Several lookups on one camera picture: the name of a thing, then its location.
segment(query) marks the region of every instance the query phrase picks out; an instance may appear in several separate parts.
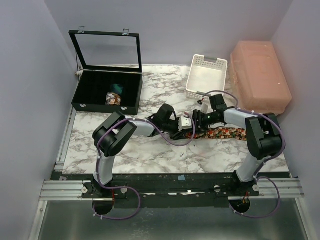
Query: black mounting base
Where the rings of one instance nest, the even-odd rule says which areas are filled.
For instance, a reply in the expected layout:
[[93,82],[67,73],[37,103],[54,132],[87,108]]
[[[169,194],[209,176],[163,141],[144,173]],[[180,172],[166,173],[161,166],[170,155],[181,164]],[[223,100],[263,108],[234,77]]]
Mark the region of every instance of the black mounting base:
[[[288,172],[269,172],[258,174],[269,178],[289,178]],[[94,180],[91,174],[62,174],[53,172],[51,180],[59,181],[63,177],[66,181],[86,181],[83,183],[88,192],[82,194],[84,199],[112,198],[110,190],[103,189]],[[114,174],[109,187],[130,186],[135,188],[141,197],[142,208],[196,208],[216,207],[228,208],[228,197],[258,196],[250,183],[248,186],[231,189],[233,173],[171,173],[171,174]],[[102,210],[109,211],[102,204]],[[138,198],[134,192],[128,190],[114,191],[114,208],[134,209],[138,205]]]

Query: pink plastic storage box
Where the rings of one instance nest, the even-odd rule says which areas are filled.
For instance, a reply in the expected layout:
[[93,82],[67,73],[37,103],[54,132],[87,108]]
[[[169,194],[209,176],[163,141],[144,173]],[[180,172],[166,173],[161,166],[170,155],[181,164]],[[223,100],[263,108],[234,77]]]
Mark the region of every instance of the pink plastic storage box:
[[240,41],[231,54],[230,81],[239,107],[282,114],[292,99],[274,46],[269,41]]

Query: black velvet lining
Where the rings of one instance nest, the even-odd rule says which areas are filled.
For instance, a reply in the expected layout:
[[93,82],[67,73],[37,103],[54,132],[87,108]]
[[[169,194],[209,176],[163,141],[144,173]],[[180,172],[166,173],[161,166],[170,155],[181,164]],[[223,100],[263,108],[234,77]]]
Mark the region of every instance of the black velvet lining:
[[123,86],[120,106],[135,107],[140,74],[104,71],[84,71],[74,95],[73,102],[78,104],[106,105],[107,93],[112,84]]

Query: open glass lid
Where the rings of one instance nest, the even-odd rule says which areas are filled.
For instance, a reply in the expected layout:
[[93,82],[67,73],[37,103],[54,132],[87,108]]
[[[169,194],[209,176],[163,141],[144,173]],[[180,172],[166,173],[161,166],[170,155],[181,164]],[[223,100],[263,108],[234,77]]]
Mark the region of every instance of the open glass lid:
[[137,33],[70,30],[69,35],[85,70],[142,73]]

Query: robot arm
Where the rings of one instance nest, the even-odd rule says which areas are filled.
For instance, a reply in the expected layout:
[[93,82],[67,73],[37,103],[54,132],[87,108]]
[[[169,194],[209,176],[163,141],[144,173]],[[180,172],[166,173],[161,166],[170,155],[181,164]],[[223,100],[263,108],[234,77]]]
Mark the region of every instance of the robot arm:
[[[211,96],[209,99],[213,112],[193,111],[192,119],[195,123],[196,133],[208,131],[210,125],[216,123],[233,124],[246,129],[249,154],[239,169],[233,173],[231,185],[233,189],[239,189],[248,186],[248,184],[254,184],[254,175],[264,159],[277,154],[281,149],[280,133],[262,117],[240,112],[234,107],[227,107],[222,94]],[[279,125],[274,114],[269,113],[265,116]],[[100,138],[112,126],[125,118],[120,112],[113,113],[94,131],[94,145],[97,146]],[[164,104],[156,114],[148,118],[148,121],[161,131],[169,133],[173,140],[185,139],[186,134],[193,130],[191,119],[183,115],[177,117],[174,108],[168,104]],[[112,180],[115,156],[123,149],[131,136],[153,137],[159,134],[152,125],[143,121],[125,122],[117,130],[117,133],[112,131],[108,134],[100,145],[103,156],[99,163],[99,175],[104,185]]]

